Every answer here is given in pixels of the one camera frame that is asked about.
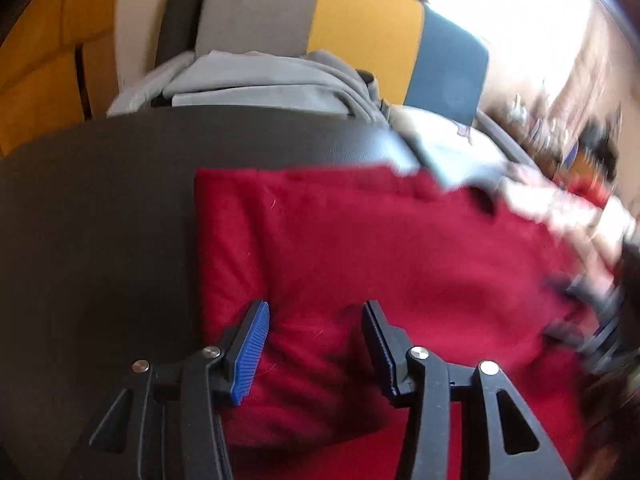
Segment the pink beige knit sweater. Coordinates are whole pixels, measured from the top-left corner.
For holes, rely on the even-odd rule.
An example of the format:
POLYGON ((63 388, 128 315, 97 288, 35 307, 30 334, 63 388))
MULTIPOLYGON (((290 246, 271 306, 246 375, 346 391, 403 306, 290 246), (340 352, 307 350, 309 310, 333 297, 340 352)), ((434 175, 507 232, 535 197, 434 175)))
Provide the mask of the pink beige knit sweater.
POLYGON ((563 190, 532 166, 511 162, 480 130, 403 105, 390 108, 388 121, 445 190, 484 188, 503 198, 514 214, 543 223, 556 235, 581 238, 610 268, 634 235, 637 221, 619 198, 612 195, 598 205, 563 190))

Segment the orange wooden cabinet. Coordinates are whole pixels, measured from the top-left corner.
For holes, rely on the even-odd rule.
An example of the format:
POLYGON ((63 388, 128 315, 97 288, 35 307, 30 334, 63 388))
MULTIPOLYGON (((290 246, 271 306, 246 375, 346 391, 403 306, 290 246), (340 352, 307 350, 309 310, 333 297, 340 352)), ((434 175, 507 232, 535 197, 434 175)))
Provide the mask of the orange wooden cabinet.
POLYGON ((32 0, 1 44, 1 154, 101 119, 118 93, 116 0, 32 0))

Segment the red knit garment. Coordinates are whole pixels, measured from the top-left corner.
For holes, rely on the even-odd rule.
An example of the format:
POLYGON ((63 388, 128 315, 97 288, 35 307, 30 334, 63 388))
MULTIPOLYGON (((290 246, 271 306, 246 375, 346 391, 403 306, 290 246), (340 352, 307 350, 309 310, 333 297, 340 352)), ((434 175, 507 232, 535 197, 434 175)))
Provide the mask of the red knit garment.
POLYGON ((360 328, 375 300, 443 360, 497 362, 571 471, 586 452, 577 356, 542 330, 572 304, 550 287, 565 240, 469 190, 387 167, 200 170, 194 180, 207 342, 270 305, 250 394, 224 414, 239 479, 389 479, 406 415, 382 396, 360 328))

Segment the grey yellow blue sofa backrest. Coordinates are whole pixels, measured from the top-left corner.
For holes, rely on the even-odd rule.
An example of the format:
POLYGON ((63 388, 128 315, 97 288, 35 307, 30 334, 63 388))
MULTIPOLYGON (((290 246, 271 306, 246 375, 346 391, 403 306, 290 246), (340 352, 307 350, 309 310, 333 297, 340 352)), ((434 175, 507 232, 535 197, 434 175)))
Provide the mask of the grey yellow blue sofa backrest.
POLYGON ((419 0, 203 0, 195 52, 325 50, 375 76, 382 99, 474 122, 486 48, 419 0))

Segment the grey hoodie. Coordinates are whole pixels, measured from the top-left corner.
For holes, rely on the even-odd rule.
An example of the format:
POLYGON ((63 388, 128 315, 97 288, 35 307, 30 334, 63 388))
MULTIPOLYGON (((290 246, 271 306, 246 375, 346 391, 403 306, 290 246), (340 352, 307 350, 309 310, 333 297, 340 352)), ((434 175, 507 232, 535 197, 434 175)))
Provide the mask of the grey hoodie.
POLYGON ((388 105, 375 76, 326 50, 296 58, 262 52, 183 52, 120 92, 110 117, 132 114, 162 98, 180 106, 254 106, 355 117, 386 125, 388 105))

